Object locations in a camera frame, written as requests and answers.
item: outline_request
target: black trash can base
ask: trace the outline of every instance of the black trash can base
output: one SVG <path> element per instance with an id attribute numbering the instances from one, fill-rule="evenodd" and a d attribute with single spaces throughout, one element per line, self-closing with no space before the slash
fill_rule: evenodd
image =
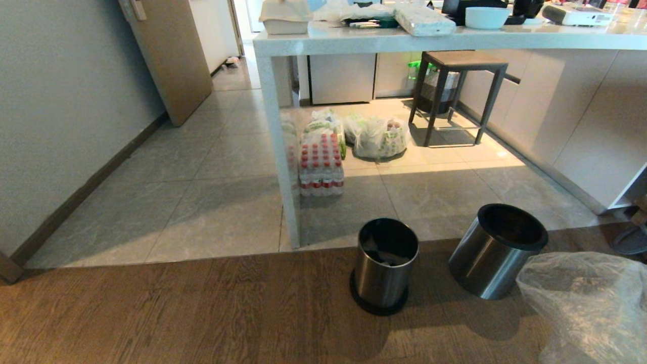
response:
<path id="1" fill-rule="evenodd" d="M 404 292 L 402 292 L 402 297 L 393 306 L 386 307 L 386 308 L 373 306 L 372 304 L 363 300 L 357 293 L 357 287 L 355 286 L 355 269 L 353 269 L 353 271 L 351 272 L 350 288 L 351 288 L 351 295 L 353 296 L 353 299 L 355 300 L 355 302 L 364 311 L 376 316 L 395 315 L 396 313 L 400 312 L 404 308 L 404 304 L 406 304 L 406 301 L 409 299 L 409 287 L 407 287 L 404 289 Z"/>

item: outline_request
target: stool seat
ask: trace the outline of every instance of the stool seat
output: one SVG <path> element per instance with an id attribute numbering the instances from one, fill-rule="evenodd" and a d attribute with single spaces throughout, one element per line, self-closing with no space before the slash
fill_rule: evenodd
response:
<path id="1" fill-rule="evenodd" d="M 490 114 L 492 113 L 492 108 L 494 107 L 494 101 L 497 94 L 499 93 L 499 88 L 501 87 L 503 77 L 505 76 L 505 70 L 508 68 L 508 62 L 488 53 L 479 51 L 422 52 L 420 69 L 418 71 L 415 89 L 413 90 L 413 106 L 411 107 L 411 113 L 409 114 L 409 124 L 413 122 L 415 112 L 418 108 L 418 105 L 420 105 L 420 99 L 422 98 L 422 84 L 424 83 L 424 79 L 427 75 L 429 64 L 436 66 L 436 68 L 438 69 L 438 79 L 436 81 L 435 93 L 433 95 L 432 110 L 429 114 L 429 126 L 427 127 L 427 135 L 424 138 L 424 146 L 429 146 L 429 139 L 432 136 L 432 130 L 434 130 L 433 125 L 439 112 L 440 103 L 443 101 L 445 83 L 447 82 L 449 72 L 459 73 L 456 89 L 454 90 L 452 98 L 450 99 L 449 114 L 447 116 L 447 121 L 449 122 L 452 121 L 452 115 L 454 114 L 458 98 L 461 94 L 461 89 L 463 88 L 467 72 L 487 70 L 494 73 L 492 85 L 490 86 L 490 92 L 488 92 L 487 101 L 485 102 L 485 108 L 483 110 L 483 114 L 481 115 L 481 121 L 478 126 L 468 128 L 463 128 L 460 126 L 452 126 L 449 128 L 435 128 L 437 130 L 478 129 L 479 131 L 476 133 L 474 144 L 480 144 L 481 138 L 483 137 L 483 132 L 487 128 L 487 122 L 490 118 Z"/>
<path id="2" fill-rule="evenodd" d="M 502 58 L 479 51 L 446 51 L 446 52 L 424 52 L 423 58 L 428 58 L 429 63 L 437 67 L 462 68 L 479 66 L 507 65 L 508 62 Z"/>

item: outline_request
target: wooden floor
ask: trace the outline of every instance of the wooden floor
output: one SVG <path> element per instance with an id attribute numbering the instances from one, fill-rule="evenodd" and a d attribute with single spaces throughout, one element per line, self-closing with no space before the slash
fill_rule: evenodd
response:
<path id="1" fill-rule="evenodd" d="M 610 253 L 625 225 L 551 232 L 547 251 Z M 534 363 L 550 334 L 517 289 L 500 301 L 421 244 L 405 309 L 362 311 L 355 249 L 29 271 L 0 286 L 0 363 Z"/>

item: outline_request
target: trash can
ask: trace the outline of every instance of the trash can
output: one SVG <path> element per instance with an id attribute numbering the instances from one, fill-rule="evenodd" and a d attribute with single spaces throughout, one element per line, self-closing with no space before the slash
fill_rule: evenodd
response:
<path id="1" fill-rule="evenodd" d="M 358 235 L 350 279 L 357 304 L 379 316 L 399 312 L 409 295 L 409 274 L 417 255 L 418 238 L 404 223 L 389 218 L 367 222 Z"/>
<path id="2" fill-rule="evenodd" d="M 479 209 L 456 250 L 449 270 L 456 281 L 482 299 L 503 298 L 526 260 L 548 242 L 548 233 L 533 215 L 493 203 Z"/>

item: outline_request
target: kitchen island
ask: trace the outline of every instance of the kitchen island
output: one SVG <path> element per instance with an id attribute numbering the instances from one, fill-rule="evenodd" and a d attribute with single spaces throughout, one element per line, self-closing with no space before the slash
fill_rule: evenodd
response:
<path id="1" fill-rule="evenodd" d="M 259 75 L 265 99 L 265 109 L 269 122 L 270 134 L 274 151 L 276 153 L 276 167 L 283 198 L 283 211 L 287 222 L 288 234 L 293 248 L 300 245 L 299 211 L 300 197 L 298 190 L 298 170 L 295 151 L 297 151 L 298 135 L 296 120 L 291 119 L 289 113 L 282 113 L 279 104 L 287 105 L 291 96 L 286 87 L 277 87 L 277 83 L 288 82 L 289 70 L 286 68 L 287 56 L 313 55 L 313 54 L 358 54 L 376 52 L 422 52 L 459 49 L 607 49 L 627 51 L 647 51 L 647 30 L 636 24 L 612 23 L 606 28 L 563 27 L 552 24 L 541 25 L 510 25 L 501 30 L 472 30 L 458 27 L 456 33 L 439 37 L 413 37 L 401 29 L 352 29 L 324 22 L 312 22 L 309 33 L 303 35 L 270 36 L 262 33 L 254 40 L 254 48 L 258 62 Z M 627 99 L 640 99 L 647 91 L 645 80 L 645 65 L 647 62 L 634 64 L 633 69 L 627 72 L 635 73 L 629 86 L 633 95 L 626 95 Z M 615 71 L 619 80 L 626 81 L 626 73 L 619 67 Z M 610 161 L 599 159 L 598 167 L 611 168 L 613 164 L 621 165 L 623 176 L 613 176 L 613 171 L 606 172 L 609 180 L 623 179 L 621 186 L 622 195 L 641 177 L 647 161 L 647 140 L 644 119 L 634 116 L 642 115 L 643 110 L 632 110 L 633 117 L 623 120 L 611 120 L 608 127 L 600 131 L 593 130 L 594 135 L 608 139 L 611 143 L 597 146 L 598 141 L 586 142 L 594 150 Z M 576 153 L 586 153 L 581 148 Z M 540 167 L 550 169 L 538 163 Z M 572 169 L 577 166 L 566 165 L 564 168 Z M 596 166 L 580 168 L 584 172 L 583 179 L 598 179 L 601 176 L 595 170 Z M 619 207 L 618 204 L 605 205 L 599 201 L 590 201 L 591 196 L 586 194 L 586 186 L 582 187 L 577 181 L 570 181 L 568 177 L 558 176 L 547 171 L 569 191 L 587 203 L 596 212 L 604 212 L 610 207 Z M 605 189 L 604 182 L 596 183 L 594 189 Z"/>

